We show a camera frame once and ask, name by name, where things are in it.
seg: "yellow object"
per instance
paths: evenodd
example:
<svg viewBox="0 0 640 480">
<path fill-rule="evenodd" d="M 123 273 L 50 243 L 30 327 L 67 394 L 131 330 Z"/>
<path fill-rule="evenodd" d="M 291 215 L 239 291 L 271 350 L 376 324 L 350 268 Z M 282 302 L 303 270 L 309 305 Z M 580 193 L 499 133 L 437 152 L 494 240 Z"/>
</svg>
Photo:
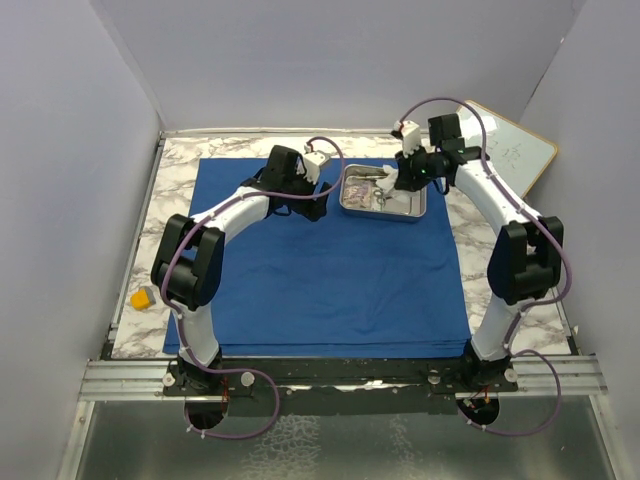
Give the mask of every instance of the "yellow object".
<svg viewBox="0 0 640 480">
<path fill-rule="evenodd" d="M 154 303 L 153 295 L 147 287 L 143 287 L 131 295 L 131 306 L 136 310 L 144 310 Z"/>
</svg>

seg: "whiteboard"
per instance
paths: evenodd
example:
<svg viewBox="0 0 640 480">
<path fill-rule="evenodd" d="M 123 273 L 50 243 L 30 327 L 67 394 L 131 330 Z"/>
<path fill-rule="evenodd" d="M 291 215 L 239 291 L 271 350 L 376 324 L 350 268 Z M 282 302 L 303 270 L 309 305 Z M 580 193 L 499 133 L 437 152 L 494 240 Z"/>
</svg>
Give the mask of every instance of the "whiteboard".
<svg viewBox="0 0 640 480">
<path fill-rule="evenodd" d="M 514 192 L 525 196 L 556 156 L 558 147 L 482 105 L 467 103 L 482 117 L 487 129 L 487 153 L 495 169 Z M 467 146 L 480 146 L 482 136 L 476 117 L 462 106 L 457 113 Z"/>
</svg>

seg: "marble tabletop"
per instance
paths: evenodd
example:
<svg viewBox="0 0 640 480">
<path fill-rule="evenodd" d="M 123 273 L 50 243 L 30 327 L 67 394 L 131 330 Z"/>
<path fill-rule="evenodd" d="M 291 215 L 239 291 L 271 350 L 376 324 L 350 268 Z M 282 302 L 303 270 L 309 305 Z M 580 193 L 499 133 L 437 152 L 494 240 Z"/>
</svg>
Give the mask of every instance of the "marble tabletop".
<svg viewBox="0 0 640 480">
<path fill-rule="evenodd" d="M 393 138 L 332 136 L 347 158 L 392 158 L 398 150 Z M 112 350 L 115 359 L 167 357 L 162 346 L 169 310 L 161 301 L 149 274 L 166 220 L 175 213 L 187 215 L 201 158 L 266 158 L 273 145 L 302 150 L 304 136 L 226 136 L 168 138 L 164 145 L 151 201 L 140 235 L 138 250 L 128 284 L 127 300 L 118 322 Z M 331 151 L 328 146 L 322 150 Z M 462 285 L 469 325 L 475 332 L 482 321 L 491 292 L 486 268 L 495 244 L 495 235 L 480 212 L 455 188 L 446 198 L 447 210 L 460 259 Z M 151 287 L 155 305 L 137 311 L 128 302 L 140 287 Z M 533 348 L 546 354 L 568 354 L 564 326 L 555 305 L 537 307 L 525 318 L 514 340 L 514 351 Z"/>
</svg>

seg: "robotic arm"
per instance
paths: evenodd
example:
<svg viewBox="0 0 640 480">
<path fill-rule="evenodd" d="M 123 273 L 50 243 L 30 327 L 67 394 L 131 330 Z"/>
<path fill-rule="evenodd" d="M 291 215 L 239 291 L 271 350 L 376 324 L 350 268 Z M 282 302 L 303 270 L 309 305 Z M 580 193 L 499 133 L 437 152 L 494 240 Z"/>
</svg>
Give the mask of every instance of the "robotic arm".
<svg viewBox="0 0 640 480">
<path fill-rule="evenodd" d="M 169 264 L 187 232 L 202 220 L 211 218 L 187 245 L 188 249 L 197 250 L 195 257 L 180 257 L 167 288 L 169 299 L 187 306 L 182 313 L 182 333 L 203 365 L 210 365 L 219 351 L 209 304 L 220 285 L 225 245 L 249 225 L 271 214 L 295 212 L 315 222 L 327 213 L 328 196 L 299 198 L 313 196 L 320 172 L 331 160 L 325 153 L 306 150 L 301 155 L 287 147 L 273 147 L 266 166 L 243 182 L 231 197 L 191 218 L 173 215 L 167 222 L 151 270 L 151 281 L 158 288 L 161 288 Z M 330 188 L 331 185 L 325 183 L 320 193 Z M 180 349 L 180 356 L 192 363 L 184 348 Z"/>
<path fill-rule="evenodd" d="M 503 368 L 517 331 L 514 318 L 526 303 L 544 297 L 560 280 L 559 253 L 527 216 L 538 219 L 560 245 L 563 225 L 556 217 L 541 217 L 500 180 L 491 163 L 481 163 L 480 148 L 465 146 L 457 114 L 429 120 L 433 153 L 427 153 L 422 146 L 420 127 L 414 122 L 397 122 L 392 135 L 402 140 L 402 151 L 396 154 L 396 189 L 417 191 L 442 179 L 442 193 L 448 193 L 449 186 L 458 187 L 498 237 L 487 270 L 493 294 L 465 354 L 471 358 L 475 374 L 493 370 L 492 365 Z M 502 191 L 492 177 L 502 183 Z M 507 200 L 505 192 L 518 199 L 518 209 Z"/>
</svg>

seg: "blue cloth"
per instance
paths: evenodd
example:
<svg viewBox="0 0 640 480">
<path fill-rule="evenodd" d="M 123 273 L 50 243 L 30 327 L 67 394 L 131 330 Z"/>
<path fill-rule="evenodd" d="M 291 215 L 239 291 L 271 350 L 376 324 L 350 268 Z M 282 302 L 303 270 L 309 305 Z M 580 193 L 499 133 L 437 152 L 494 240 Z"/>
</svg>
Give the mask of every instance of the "blue cloth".
<svg viewBox="0 0 640 480">
<path fill-rule="evenodd" d="M 202 159 L 191 214 L 227 198 L 264 159 Z M 381 165 L 380 160 L 349 163 Z M 340 162 L 323 172 L 332 183 Z M 417 223 L 344 214 L 338 193 L 312 223 L 270 216 L 225 248 L 213 302 L 225 355 L 459 356 L 469 339 L 444 198 L 429 186 Z M 164 352 L 176 353 L 171 321 Z"/>
</svg>

